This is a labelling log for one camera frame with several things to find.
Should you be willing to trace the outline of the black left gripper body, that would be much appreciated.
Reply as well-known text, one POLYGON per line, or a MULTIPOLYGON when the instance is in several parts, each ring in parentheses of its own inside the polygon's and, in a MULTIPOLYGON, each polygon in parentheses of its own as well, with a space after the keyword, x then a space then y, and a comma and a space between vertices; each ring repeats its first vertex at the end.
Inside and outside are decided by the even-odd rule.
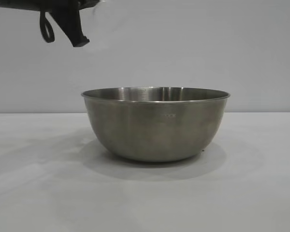
POLYGON ((1 8, 39 11, 52 11, 55 8, 74 7, 78 10, 92 8, 99 0, 0 0, 1 8))

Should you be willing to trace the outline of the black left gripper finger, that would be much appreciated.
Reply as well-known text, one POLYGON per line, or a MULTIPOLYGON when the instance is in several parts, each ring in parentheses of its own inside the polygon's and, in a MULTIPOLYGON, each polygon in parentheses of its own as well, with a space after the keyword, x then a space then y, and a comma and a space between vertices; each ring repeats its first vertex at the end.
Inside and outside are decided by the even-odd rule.
POLYGON ((79 8, 55 8, 52 18, 65 33, 73 47, 83 47, 89 39, 83 34, 79 8))

